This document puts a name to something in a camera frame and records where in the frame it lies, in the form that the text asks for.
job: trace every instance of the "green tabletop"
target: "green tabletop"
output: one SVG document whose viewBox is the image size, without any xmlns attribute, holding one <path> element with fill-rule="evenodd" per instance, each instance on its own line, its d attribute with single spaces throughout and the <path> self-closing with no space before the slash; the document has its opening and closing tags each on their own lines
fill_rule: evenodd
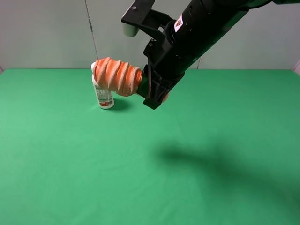
<svg viewBox="0 0 300 225">
<path fill-rule="evenodd" d="M 300 77 L 189 70 L 153 111 L 89 69 L 0 75 L 1 225 L 299 225 Z"/>
</svg>

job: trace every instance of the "orange sponge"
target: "orange sponge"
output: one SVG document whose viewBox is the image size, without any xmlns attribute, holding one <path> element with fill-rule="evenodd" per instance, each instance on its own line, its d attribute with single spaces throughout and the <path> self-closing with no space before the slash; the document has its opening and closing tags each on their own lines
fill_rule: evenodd
<svg viewBox="0 0 300 225">
<path fill-rule="evenodd" d="M 116 61 L 107 57 L 97 60 L 93 68 L 94 79 L 98 85 L 121 96 L 136 93 L 142 81 L 142 71 L 128 62 Z"/>
</svg>

